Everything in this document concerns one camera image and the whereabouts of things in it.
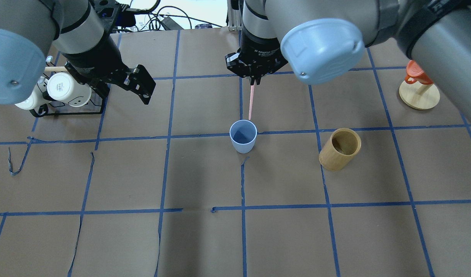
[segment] wooden stand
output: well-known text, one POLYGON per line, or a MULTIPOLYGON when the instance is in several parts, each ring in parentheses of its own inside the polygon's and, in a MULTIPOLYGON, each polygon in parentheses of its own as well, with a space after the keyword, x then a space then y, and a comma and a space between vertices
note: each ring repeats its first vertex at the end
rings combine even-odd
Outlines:
POLYGON ((435 107, 440 99, 439 90, 435 84, 424 85, 420 82, 410 85, 403 81, 399 86, 399 96, 406 105, 420 110, 435 107))
POLYGON ((332 133, 319 153, 319 162, 327 170, 341 170, 357 155, 361 146, 362 141, 355 131, 339 128, 332 133))

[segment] stirring stick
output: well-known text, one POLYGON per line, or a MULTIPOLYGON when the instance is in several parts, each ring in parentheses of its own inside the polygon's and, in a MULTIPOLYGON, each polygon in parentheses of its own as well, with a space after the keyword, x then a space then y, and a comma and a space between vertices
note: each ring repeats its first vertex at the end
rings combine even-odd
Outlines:
POLYGON ((254 98, 254 85, 251 86, 251 98, 249 99, 249 120, 253 115, 253 98, 254 98))

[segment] wooden cup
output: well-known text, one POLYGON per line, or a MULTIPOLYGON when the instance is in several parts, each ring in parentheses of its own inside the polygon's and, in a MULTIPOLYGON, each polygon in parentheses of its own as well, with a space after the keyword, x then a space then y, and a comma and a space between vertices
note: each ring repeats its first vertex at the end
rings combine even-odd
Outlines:
POLYGON ((338 171, 347 165, 360 151, 362 141, 359 135, 349 128, 334 131, 319 153, 319 162, 330 171, 338 171))

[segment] pink stick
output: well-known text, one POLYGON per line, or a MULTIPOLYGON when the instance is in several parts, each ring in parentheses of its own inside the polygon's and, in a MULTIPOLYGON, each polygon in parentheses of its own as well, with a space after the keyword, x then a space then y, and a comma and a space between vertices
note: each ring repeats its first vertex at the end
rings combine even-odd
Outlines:
POLYGON ((254 98, 254 85, 251 86, 251 98, 249 99, 249 120, 253 115, 253 98, 254 98))

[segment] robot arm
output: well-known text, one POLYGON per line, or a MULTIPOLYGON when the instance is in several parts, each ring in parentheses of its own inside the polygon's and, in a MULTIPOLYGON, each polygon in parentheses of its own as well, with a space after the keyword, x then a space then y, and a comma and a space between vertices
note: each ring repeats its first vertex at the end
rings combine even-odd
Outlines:
POLYGON ((0 0, 0 104, 28 98, 53 40, 77 82, 102 98, 109 92, 105 83, 116 84, 148 104, 156 85, 151 75, 142 65, 124 65, 110 38, 123 8, 115 1, 0 0), (18 20, 8 17, 8 8, 18 20))
POLYGON ((240 49, 225 61, 251 84, 287 61, 299 80, 320 84, 353 68, 366 46, 394 37, 471 121, 469 5, 471 0, 245 0, 240 49))

